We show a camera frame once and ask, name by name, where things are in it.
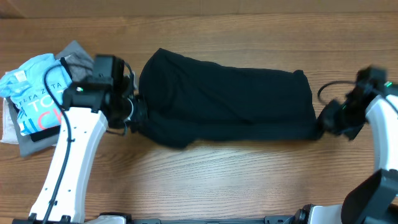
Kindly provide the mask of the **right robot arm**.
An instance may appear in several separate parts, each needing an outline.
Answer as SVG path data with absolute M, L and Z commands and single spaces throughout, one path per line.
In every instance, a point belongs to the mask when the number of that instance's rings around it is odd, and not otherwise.
M 354 88 L 340 104 L 330 101 L 318 126 L 353 140 L 369 124 L 374 143 L 374 173 L 339 205 L 306 205 L 286 223 L 397 223 L 397 84 L 383 68 L 369 66 L 357 73 Z

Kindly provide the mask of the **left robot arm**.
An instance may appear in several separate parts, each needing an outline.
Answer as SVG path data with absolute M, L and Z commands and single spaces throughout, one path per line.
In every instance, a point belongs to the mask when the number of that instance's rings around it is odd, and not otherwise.
M 28 218 L 13 223 L 84 223 L 87 185 L 104 133 L 125 133 L 147 118 L 134 95 L 134 73 L 114 55 L 97 55 L 92 74 L 73 82 L 56 103 L 62 114 L 49 172 Z

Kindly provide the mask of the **black t-shirt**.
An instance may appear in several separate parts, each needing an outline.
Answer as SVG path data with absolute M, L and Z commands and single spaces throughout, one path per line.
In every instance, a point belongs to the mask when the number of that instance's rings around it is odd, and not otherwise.
M 139 94 L 147 118 L 138 132 L 184 148 L 197 140 L 319 138 L 303 71 L 225 67 L 159 49 L 145 64 Z

